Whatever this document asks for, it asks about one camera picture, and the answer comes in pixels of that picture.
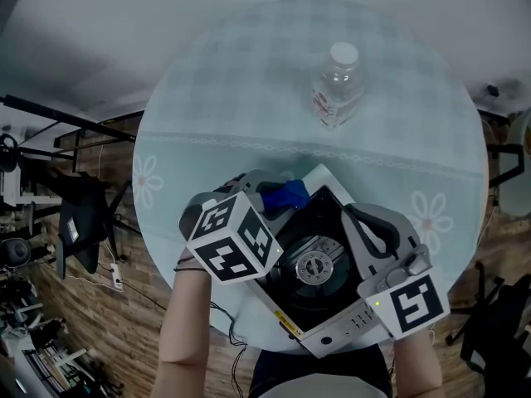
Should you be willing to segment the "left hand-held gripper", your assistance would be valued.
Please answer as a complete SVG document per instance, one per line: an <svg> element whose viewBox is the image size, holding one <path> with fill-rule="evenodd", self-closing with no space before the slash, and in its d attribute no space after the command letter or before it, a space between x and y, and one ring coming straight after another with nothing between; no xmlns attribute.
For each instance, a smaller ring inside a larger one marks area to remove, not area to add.
<svg viewBox="0 0 531 398"><path fill-rule="evenodd" d="M251 170L232 184L190 200L179 230L189 251L217 282L262 278L284 254L273 231L280 231L297 208L266 212L257 189L292 179L290 172Z"/></svg>

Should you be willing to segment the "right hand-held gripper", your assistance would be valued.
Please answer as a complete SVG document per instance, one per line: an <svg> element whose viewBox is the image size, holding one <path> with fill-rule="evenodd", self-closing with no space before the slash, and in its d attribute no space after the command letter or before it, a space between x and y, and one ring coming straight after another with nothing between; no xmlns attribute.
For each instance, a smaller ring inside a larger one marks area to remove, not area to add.
<svg viewBox="0 0 531 398"><path fill-rule="evenodd" d="M431 264L428 247L419 245L397 260L403 245L415 247L418 241L403 214L374 204L348 204L341 222L360 277L366 279L358 286L358 295L391 339L405 338L450 313L441 271ZM384 252L376 248L361 224L385 243ZM391 256L397 261L376 273L374 258Z"/></svg>

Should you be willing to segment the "blue cloth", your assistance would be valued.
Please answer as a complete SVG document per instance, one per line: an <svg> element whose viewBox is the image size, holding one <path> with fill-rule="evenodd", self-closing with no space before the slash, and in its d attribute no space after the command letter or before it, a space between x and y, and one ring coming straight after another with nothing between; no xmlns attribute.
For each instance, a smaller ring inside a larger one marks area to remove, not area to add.
<svg viewBox="0 0 531 398"><path fill-rule="evenodd" d="M268 216L277 216L290 208L305 208L310 201L305 184L299 179L289 180L282 184L266 184L259 190L259 194Z"/></svg>

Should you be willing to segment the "white portable gas stove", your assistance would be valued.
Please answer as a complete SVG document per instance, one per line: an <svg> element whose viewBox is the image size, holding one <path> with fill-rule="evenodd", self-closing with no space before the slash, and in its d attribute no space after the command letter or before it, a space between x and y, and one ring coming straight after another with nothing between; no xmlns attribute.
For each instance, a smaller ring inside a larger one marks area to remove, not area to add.
<svg viewBox="0 0 531 398"><path fill-rule="evenodd" d="M310 195L276 238L284 254L262 279L248 284L260 304L246 328L253 347L273 352L311 353L317 358L346 352L378 325L359 297L360 277L341 222L353 198L325 165L307 174ZM385 243L361 224L380 252ZM376 273L396 259L373 260Z"/></svg>

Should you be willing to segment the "person's right forearm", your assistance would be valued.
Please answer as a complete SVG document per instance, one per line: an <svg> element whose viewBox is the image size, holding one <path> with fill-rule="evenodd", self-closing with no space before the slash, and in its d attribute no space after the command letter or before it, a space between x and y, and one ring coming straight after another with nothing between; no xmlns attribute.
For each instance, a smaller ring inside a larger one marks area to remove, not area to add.
<svg viewBox="0 0 531 398"><path fill-rule="evenodd" d="M441 365L427 330L393 345L397 398L446 398Z"/></svg>

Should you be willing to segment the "person's left forearm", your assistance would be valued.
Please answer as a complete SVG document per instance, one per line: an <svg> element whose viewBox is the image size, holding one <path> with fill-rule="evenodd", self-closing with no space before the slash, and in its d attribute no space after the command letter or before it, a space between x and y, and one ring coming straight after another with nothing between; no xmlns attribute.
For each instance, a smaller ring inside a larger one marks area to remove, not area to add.
<svg viewBox="0 0 531 398"><path fill-rule="evenodd" d="M201 266L189 252L181 266ZM203 398L209 355L212 277L175 272L158 344L158 370L150 398Z"/></svg>

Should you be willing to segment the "round table with tablecloth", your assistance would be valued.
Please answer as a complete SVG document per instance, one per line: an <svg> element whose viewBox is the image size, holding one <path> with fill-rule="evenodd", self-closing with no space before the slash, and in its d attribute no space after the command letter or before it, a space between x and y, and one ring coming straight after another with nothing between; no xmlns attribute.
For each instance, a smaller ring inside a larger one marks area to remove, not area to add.
<svg viewBox="0 0 531 398"><path fill-rule="evenodd" d="M360 53L366 91L327 129L311 72L337 41ZM388 17L339 0L249 7L201 35L168 69L134 147L144 242L172 282L192 196L253 168L323 163L355 199L408 216L450 288L470 263L488 195L480 116L445 59Z"/></svg>

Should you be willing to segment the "clear plastic water bottle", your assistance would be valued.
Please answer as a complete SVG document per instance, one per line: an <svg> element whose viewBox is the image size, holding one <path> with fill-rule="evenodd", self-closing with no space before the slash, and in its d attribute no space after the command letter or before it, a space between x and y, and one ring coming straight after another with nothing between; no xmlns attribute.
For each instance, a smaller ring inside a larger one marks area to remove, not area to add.
<svg viewBox="0 0 531 398"><path fill-rule="evenodd" d="M348 42L335 42L314 70L314 112L327 128L336 129L353 116L363 92L358 48Z"/></svg>

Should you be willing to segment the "grey shell chair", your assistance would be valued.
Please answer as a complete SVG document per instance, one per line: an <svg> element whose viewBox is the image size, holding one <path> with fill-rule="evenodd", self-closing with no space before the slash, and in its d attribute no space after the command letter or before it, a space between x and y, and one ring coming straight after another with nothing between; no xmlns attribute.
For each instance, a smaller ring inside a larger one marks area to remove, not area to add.
<svg viewBox="0 0 531 398"><path fill-rule="evenodd" d="M490 179L490 188L498 191L498 207L506 215L531 216L531 154L527 137L531 136L531 108L510 125L506 143L488 144L487 151L498 157L499 171Z"/></svg>

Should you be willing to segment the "black swivel chair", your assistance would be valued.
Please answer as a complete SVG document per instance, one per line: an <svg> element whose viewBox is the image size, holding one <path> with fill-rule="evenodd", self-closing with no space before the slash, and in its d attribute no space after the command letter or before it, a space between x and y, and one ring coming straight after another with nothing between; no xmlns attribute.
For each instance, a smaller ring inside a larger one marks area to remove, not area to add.
<svg viewBox="0 0 531 398"><path fill-rule="evenodd" d="M496 276L494 289L487 293L485 267L477 261L475 268L479 271L475 304L451 310L452 315L466 315L468 319L457 333L446 337L446 344L461 342L460 358L481 375L505 372L517 379L531 377L531 354L524 350L525 335L517 334L531 299L531 274L512 285Z"/></svg>

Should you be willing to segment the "person's dark jeans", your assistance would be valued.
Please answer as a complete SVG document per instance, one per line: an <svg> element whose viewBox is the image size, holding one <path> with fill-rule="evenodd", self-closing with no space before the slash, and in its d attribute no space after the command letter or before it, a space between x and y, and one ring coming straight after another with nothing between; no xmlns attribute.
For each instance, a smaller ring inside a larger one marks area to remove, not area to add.
<svg viewBox="0 0 531 398"><path fill-rule="evenodd" d="M383 354L377 345L331 354L322 359L263 351L254 369L249 398L258 398L280 383L308 376L356 376L392 398L392 383Z"/></svg>

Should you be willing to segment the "person's beige shirt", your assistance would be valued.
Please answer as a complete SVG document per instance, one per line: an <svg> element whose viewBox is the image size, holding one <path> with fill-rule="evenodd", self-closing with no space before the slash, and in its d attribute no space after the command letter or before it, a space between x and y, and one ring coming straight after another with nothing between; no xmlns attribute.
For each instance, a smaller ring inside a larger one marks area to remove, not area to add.
<svg viewBox="0 0 531 398"><path fill-rule="evenodd" d="M387 398L356 376L311 374L274 386L258 398Z"/></svg>

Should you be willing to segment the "black office chair with headrest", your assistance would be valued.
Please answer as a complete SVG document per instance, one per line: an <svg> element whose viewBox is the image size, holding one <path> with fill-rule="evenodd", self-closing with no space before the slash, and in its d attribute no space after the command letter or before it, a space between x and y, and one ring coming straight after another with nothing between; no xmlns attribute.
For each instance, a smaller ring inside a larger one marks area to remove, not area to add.
<svg viewBox="0 0 531 398"><path fill-rule="evenodd" d="M86 172L66 175L38 159L26 158L17 141L7 133L0 134L0 171L8 173L18 167L30 181L38 183L61 198L61 204L45 208L44 216L58 213L59 229L56 247L56 271L60 279L66 277L66 260L75 257L85 270L93 274L99 263L99 246L108 241L110 253L118 259L114 229L119 227L139 235L140 232L115 218L124 194L132 188L126 181L114 200L108 202L105 192L110 188Z"/></svg>

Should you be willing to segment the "whiteboard on black stand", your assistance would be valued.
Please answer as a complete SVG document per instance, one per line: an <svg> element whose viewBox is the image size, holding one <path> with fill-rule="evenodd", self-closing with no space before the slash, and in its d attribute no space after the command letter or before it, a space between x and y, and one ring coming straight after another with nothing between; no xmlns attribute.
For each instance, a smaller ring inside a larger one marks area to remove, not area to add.
<svg viewBox="0 0 531 398"><path fill-rule="evenodd" d="M73 127L77 127L78 131L76 133L76 140L75 140L76 145L73 148L61 148L60 150L49 152L45 150L27 148L27 147L18 145L18 148L20 149L21 154L42 156L42 157L47 157L50 159L58 158L58 159L64 159L67 161L72 161L72 172L76 171L78 152L82 149L105 146L107 144L114 144L114 143L122 143L122 142L135 143L136 142L136 136L134 134L126 133L123 131L119 131L118 129L113 129L109 127L110 124L113 124L115 122L115 119L112 119L110 121L103 121L100 123L96 123L94 121L83 119L73 114L68 114L60 110L46 107L44 105L37 104L29 100L13 96L13 95L5 95L3 97L0 96L0 104L3 104L4 106L10 109L20 110L22 112L33 114L38 117L49 119L52 121L51 125L46 126L44 129L33 134L31 138L35 138L41 133L44 133L47 130L52 129L59 124L67 124ZM105 137L109 137L110 139L101 140L96 143L80 145L81 135L83 133L86 133L87 131L91 131L93 133L104 135Z"/></svg>

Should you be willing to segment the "black round fan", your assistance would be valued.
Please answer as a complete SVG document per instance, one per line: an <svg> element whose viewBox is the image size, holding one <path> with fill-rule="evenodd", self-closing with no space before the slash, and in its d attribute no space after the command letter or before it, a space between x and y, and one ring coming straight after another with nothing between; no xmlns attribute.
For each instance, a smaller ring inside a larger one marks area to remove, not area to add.
<svg viewBox="0 0 531 398"><path fill-rule="evenodd" d="M31 247L24 239L11 238L0 242L0 269L20 267L30 258Z"/></svg>

